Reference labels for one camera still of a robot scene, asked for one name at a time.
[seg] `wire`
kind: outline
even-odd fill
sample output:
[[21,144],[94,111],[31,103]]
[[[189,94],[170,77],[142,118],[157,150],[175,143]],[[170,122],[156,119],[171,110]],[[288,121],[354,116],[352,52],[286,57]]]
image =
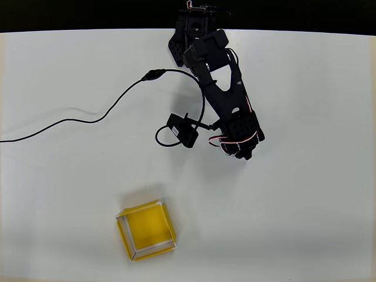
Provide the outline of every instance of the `wire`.
[[40,131],[38,132],[35,132],[33,134],[30,134],[30,135],[27,135],[25,137],[22,137],[22,138],[17,138],[17,139],[11,139],[11,140],[0,140],[0,143],[12,143],[12,142],[18,142],[18,141],[22,141],[22,140],[25,140],[25,139],[29,139],[31,137],[34,137],[35,135],[38,135],[44,131],[46,131],[47,129],[55,126],[55,125],[58,125],[60,123],[63,123],[63,122],[80,122],[80,123],[97,123],[97,122],[100,122],[102,119],[104,119],[108,114],[109,112],[116,106],[116,104],[121,100],[121,98],[123,98],[123,96],[128,92],[130,91],[133,87],[135,87],[137,84],[139,84],[140,82],[142,82],[142,80],[138,80],[136,81],[134,84],[132,84],[131,86],[129,86],[119,97],[118,99],[115,101],[115,103],[107,110],[107,112],[102,116],[100,117],[99,119],[96,119],[96,120],[82,120],[82,119],[62,119],[62,120],[59,120],[58,122],[55,122],[43,129],[41,129]]
[[163,129],[169,127],[169,126],[174,126],[175,124],[168,124],[168,125],[164,125],[162,126],[160,129],[157,130],[157,132],[155,133],[155,141],[157,141],[157,143],[163,147],[174,147],[174,146],[177,146],[179,144],[182,144],[183,142],[185,142],[186,140],[188,140],[191,135],[197,131],[197,128],[199,127],[198,124],[202,121],[202,118],[204,116],[204,112],[205,112],[205,94],[204,94],[204,89],[201,85],[201,83],[193,76],[191,75],[190,73],[187,73],[187,72],[184,72],[180,69],[166,69],[166,72],[179,72],[179,73],[182,73],[186,76],[189,76],[190,78],[192,78],[199,86],[199,88],[201,89],[201,94],[202,94],[202,108],[201,108],[201,114],[200,114],[200,117],[199,117],[199,120],[197,121],[197,125],[194,126],[193,130],[187,135],[187,137],[184,139],[184,140],[181,140],[179,142],[176,142],[176,143],[172,143],[172,144],[165,144],[165,143],[162,143],[161,141],[159,141],[158,139],[158,134],[159,132],[161,132]]

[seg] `white table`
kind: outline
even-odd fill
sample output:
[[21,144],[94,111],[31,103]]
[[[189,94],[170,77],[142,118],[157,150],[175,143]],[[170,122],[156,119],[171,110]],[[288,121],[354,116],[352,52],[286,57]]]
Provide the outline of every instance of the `white table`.
[[[149,69],[175,68],[173,30],[10,33],[2,138],[96,119]],[[2,275],[69,281],[312,281],[371,277],[374,141],[369,38],[227,31],[266,140],[246,162],[163,148],[170,113],[197,118],[177,73],[131,90],[95,125],[1,145]],[[221,80],[225,73],[216,73]],[[204,122],[216,115],[207,107]],[[174,142],[168,130],[161,134]],[[173,252],[130,263],[115,215],[166,198]]]

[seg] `cable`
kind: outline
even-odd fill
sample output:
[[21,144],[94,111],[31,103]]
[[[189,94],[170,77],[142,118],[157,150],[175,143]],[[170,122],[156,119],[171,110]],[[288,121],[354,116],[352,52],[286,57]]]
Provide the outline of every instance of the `cable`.
[[165,128],[169,127],[169,126],[173,126],[174,124],[164,125],[160,129],[158,129],[157,132],[155,133],[155,141],[157,141],[157,143],[159,145],[161,145],[163,147],[174,147],[174,146],[182,144],[183,142],[185,142],[186,140],[188,140],[188,138],[195,131],[197,131],[197,128],[199,127],[198,124],[202,121],[202,118],[203,118],[204,112],[205,112],[205,94],[204,94],[204,90],[203,90],[203,87],[202,87],[201,83],[193,75],[191,75],[190,73],[184,72],[184,71],[182,71],[180,69],[166,69],[165,71],[166,72],[179,72],[179,73],[182,73],[184,75],[189,76],[190,78],[192,78],[198,84],[199,88],[201,89],[201,94],[202,94],[202,108],[201,108],[201,114],[200,114],[199,120],[197,121],[197,125],[194,126],[193,130],[188,134],[188,136],[187,136],[187,138],[185,138],[185,140],[182,140],[182,141],[179,141],[179,142],[176,142],[176,143],[172,143],[172,144],[165,144],[165,143],[162,143],[161,141],[159,141],[159,139],[158,139],[159,132],[161,132],[163,129],[165,129]]
[[[143,82],[143,81],[147,81],[147,80],[155,80],[155,79],[158,79],[160,78],[164,73],[166,72],[179,72],[179,73],[182,73],[184,75],[187,75],[189,76],[190,78],[192,78],[197,84],[198,86],[200,87],[201,89],[201,93],[202,93],[202,109],[201,109],[201,114],[200,114],[200,117],[199,117],[199,121],[198,123],[200,123],[202,121],[202,118],[204,116],[204,111],[205,111],[205,95],[204,95],[204,91],[203,91],[203,88],[202,88],[202,85],[201,83],[191,74],[187,73],[187,72],[184,72],[182,70],[178,70],[178,69],[154,69],[154,70],[150,70],[147,74],[145,74],[144,77],[142,77],[140,80],[136,81],[134,84],[132,84],[131,86],[129,86],[119,97],[118,99],[115,101],[115,103],[107,110],[107,112],[102,116],[100,117],[99,119],[96,119],[96,120],[82,120],[82,119],[62,119],[62,120],[59,120],[58,122],[55,122],[43,129],[41,129],[40,131],[37,131],[33,134],[30,134],[30,135],[27,135],[25,137],[22,137],[22,138],[17,138],[17,139],[10,139],[10,140],[0,140],[0,143],[12,143],[12,142],[18,142],[18,141],[22,141],[22,140],[25,140],[25,139],[29,139],[31,137],[34,137],[35,135],[38,135],[44,131],[46,131],[47,129],[50,129],[51,127],[55,126],[55,125],[58,125],[60,123],[63,123],[63,122],[80,122],[80,123],[97,123],[97,122],[100,122],[101,120],[103,120],[108,114],[109,112],[116,106],[116,104],[121,100],[121,98],[124,97],[124,95],[130,91],[133,87],[135,87],[137,84],[139,84],[140,82]],[[173,146],[176,146],[176,145],[179,145],[181,143],[183,143],[185,140],[183,141],[179,141],[179,142],[176,142],[176,143],[173,143],[173,144],[164,144],[162,142],[160,142],[158,140],[158,133],[168,127],[170,125],[165,125],[165,126],[162,126],[160,129],[158,129],[158,131],[156,132],[155,134],[155,139],[157,141],[157,143],[161,146],[164,146],[164,147],[173,147]],[[199,126],[196,125],[192,132],[187,136],[187,139],[193,134],[193,132],[195,132],[197,130]]]
[[43,131],[46,131],[47,129],[55,126],[55,125],[58,125],[60,123],[63,123],[63,122],[81,122],[81,123],[97,123],[97,122],[100,122],[102,119],[104,119],[108,114],[109,112],[113,109],[113,107],[116,106],[116,104],[121,100],[121,98],[123,98],[123,96],[128,92],[130,91],[133,87],[135,87],[137,84],[139,84],[140,82],[142,82],[143,80],[140,79],[138,81],[136,81],[134,84],[132,84],[130,87],[128,87],[120,96],[119,98],[115,101],[115,103],[108,109],[108,111],[102,116],[100,117],[99,119],[96,119],[96,120],[82,120],[82,119],[62,119],[62,120],[59,120],[58,122],[55,122],[43,129],[41,129],[40,131],[38,132],[35,132],[33,134],[30,134],[30,135],[27,135],[25,137],[22,137],[22,138],[17,138],[17,139],[11,139],[11,140],[0,140],[0,143],[12,143],[12,142],[17,142],[17,141],[22,141],[22,140],[25,140],[25,139],[29,139],[31,137],[34,137],[35,135],[38,135],[40,133],[42,133]]

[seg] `yellow box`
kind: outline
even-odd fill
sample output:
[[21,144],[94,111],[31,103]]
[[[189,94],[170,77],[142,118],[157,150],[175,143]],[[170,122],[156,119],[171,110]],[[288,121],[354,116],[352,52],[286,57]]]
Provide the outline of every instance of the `yellow box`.
[[116,221],[131,261],[176,248],[176,234],[163,199],[124,209]]

